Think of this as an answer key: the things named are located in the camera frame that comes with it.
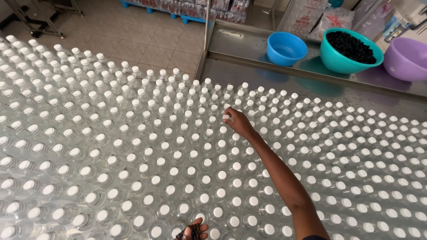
teal plastic basin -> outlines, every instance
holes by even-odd
[[[365,45],[369,46],[374,54],[374,57],[376,58],[377,62],[375,64],[364,64],[359,63],[356,61],[353,61],[341,53],[339,53],[337,50],[335,50],[327,41],[326,34],[329,32],[337,32],[342,31],[346,32],[353,37],[360,39]],[[320,44],[320,58],[322,59],[323,64],[325,67],[327,67],[329,70],[334,71],[336,73],[344,73],[344,74],[352,74],[357,73],[360,71],[364,71],[370,67],[376,67],[383,63],[384,61],[384,54],[382,50],[371,40],[369,40],[367,37],[363,36],[360,33],[357,33],[355,31],[351,31],[344,28],[330,28],[327,29],[323,33],[323,41]]]

